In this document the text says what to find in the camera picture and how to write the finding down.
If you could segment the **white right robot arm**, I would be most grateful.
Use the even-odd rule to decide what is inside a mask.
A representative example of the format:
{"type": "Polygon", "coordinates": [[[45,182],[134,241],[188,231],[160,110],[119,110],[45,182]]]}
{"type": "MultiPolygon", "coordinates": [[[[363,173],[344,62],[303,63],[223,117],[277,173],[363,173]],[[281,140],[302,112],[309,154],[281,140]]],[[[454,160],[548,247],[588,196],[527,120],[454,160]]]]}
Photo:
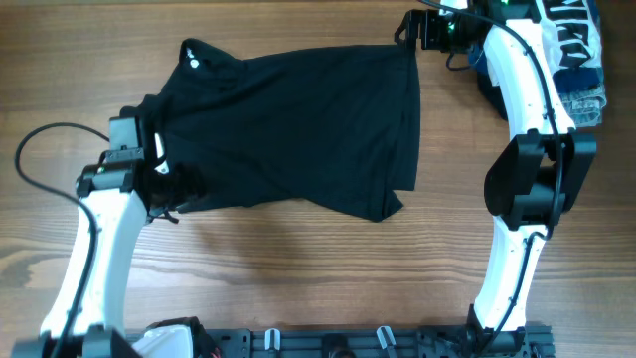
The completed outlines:
{"type": "Polygon", "coordinates": [[[562,106],[540,21],[534,1],[441,1],[406,12],[395,31],[410,50],[454,55],[481,47],[510,133],[484,182],[494,227],[483,285],[464,325],[421,328],[418,348],[427,357],[554,354],[550,328],[528,324],[526,301],[542,249],[572,208],[597,147],[562,106]]]}

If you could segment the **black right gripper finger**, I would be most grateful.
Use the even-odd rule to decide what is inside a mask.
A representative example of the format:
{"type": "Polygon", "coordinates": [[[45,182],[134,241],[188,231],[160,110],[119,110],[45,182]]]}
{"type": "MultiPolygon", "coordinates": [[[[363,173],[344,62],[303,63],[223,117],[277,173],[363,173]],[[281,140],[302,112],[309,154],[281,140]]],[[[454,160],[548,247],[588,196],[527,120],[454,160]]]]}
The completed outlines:
{"type": "Polygon", "coordinates": [[[423,44],[425,22],[425,10],[413,9],[407,11],[394,33],[394,41],[397,44],[416,44],[417,42],[423,44]]]}
{"type": "Polygon", "coordinates": [[[407,49],[416,49],[420,39],[421,20],[405,19],[402,22],[402,45],[407,49]]]}

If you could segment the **black t-shirt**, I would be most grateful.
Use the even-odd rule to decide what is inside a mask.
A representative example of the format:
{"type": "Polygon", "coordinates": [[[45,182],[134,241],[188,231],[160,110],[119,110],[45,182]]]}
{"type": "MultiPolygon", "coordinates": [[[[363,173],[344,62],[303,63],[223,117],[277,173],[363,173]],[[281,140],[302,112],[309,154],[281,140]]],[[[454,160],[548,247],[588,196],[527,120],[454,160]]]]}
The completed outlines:
{"type": "Polygon", "coordinates": [[[170,169],[202,187],[184,213],[304,199],[379,222],[416,184],[418,68],[397,45],[241,60],[187,39],[161,90],[121,114],[147,121],[170,169]]]}

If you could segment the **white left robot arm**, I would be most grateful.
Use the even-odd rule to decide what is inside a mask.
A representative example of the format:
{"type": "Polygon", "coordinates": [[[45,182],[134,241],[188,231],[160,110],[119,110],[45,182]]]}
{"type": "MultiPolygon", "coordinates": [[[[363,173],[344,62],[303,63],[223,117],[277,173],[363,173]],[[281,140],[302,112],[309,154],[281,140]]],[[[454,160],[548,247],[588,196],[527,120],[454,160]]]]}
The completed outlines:
{"type": "Polygon", "coordinates": [[[114,117],[109,147],[65,199],[79,207],[77,235],[61,289],[40,334],[18,341],[14,357],[200,357],[211,339],[197,318],[151,324],[135,342],[124,327],[131,260],[143,227],[170,220],[199,196],[189,176],[170,169],[158,129],[114,117]]]}

